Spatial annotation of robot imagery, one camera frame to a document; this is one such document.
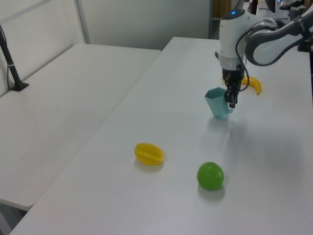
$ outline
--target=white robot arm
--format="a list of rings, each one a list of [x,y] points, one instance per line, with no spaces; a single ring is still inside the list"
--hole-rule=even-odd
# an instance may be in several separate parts
[[[220,53],[216,54],[227,86],[225,99],[231,108],[237,104],[241,80],[247,73],[245,64],[268,66],[287,50],[313,35],[313,6],[302,16],[278,29],[271,18],[233,10],[221,19]]]

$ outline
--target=white table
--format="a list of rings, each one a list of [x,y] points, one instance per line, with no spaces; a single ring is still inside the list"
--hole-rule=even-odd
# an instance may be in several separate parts
[[[0,98],[0,203],[29,210],[160,51],[75,45]]]
[[[294,235],[313,230],[309,55],[248,64],[263,92],[240,93],[229,120],[204,99],[221,83],[219,42],[174,38],[12,235]],[[164,164],[135,159],[138,142]],[[224,187],[199,187],[216,162]]]

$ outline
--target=apple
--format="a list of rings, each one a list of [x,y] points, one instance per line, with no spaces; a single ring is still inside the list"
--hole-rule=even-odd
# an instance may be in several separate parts
[[[202,188],[215,190],[222,186],[224,173],[220,166],[216,163],[204,163],[198,170],[197,180]]]

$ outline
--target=white wall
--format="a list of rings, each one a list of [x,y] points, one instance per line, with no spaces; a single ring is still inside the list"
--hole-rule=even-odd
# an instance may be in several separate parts
[[[208,38],[211,0],[77,0],[86,42],[163,49],[173,36]]]
[[[237,3],[238,3],[238,0],[231,0],[231,9],[233,9]],[[245,3],[245,0],[241,0],[240,4],[238,5],[238,8],[242,9],[244,3]]]
[[[0,0],[0,6],[0,24],[22,80],[84,42],[76,0]],[[0,96],[7,92],[6,71],[0,50]]]

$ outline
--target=banana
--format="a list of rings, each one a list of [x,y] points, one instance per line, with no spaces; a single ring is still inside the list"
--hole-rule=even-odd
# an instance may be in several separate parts
[[[249,78],[250,78],[249,86],[253,87],[256,90],[256,94],[260,94],[262,91],[262,83],[255,77],[249,76]],[[246,85],[247,83],[248,83],[248,78],[245,76],[243,80],[241,81],[241,84]]]

